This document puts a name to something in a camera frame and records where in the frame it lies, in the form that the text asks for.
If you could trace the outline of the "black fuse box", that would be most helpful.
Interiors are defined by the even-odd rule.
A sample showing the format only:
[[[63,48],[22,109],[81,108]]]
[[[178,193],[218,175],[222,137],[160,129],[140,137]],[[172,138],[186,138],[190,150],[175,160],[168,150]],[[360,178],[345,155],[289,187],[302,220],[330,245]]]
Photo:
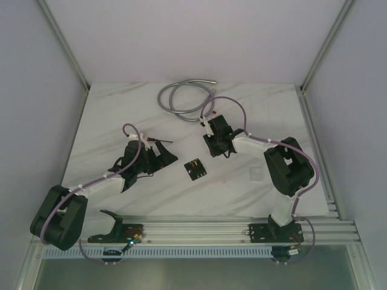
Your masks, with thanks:
[[[194,162],[197,162],[198,165],[191,167],[190,163],[194,163]],[[192,181],[195,181],[195,180],[207,175],[207,172],[206,172],[202,162],[198,158],[184,164],[184,168],[186,169],[186,172],[188,173],[188,175]]]

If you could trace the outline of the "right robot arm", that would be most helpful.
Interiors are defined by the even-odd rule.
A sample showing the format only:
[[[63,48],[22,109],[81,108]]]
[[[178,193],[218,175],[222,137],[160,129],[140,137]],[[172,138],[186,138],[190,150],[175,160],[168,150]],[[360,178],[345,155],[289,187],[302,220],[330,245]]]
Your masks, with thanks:
[[[288,137],[282,141],[260,140],[248,135],[243,129],[233,130],[223,115],[208,120],[200,117],[205,128],[203,135],[212,157],[241,153],[255,158],[263,157],[271,181],[277,190],[275,205],[270,214],[268,235],[281,241],[289,234],[289,226],[295,217],[297,192],[306,188],[314,177],[311,159],[299,147],[298,142]]]

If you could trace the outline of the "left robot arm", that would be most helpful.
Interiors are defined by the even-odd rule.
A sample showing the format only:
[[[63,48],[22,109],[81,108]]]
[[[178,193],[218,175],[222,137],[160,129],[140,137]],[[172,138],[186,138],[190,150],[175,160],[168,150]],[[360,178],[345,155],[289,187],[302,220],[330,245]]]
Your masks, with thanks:
[[[50,188],[31,222],[30,233],[60,250],[68,250],[79,239],[120,241],[123,218],[97,205],[128,190],[142,173],[153,175],[178,161],[160,140],[154,143],[158,152],[143,141],[129,141],[124,155],[101,178],[72,188]]]

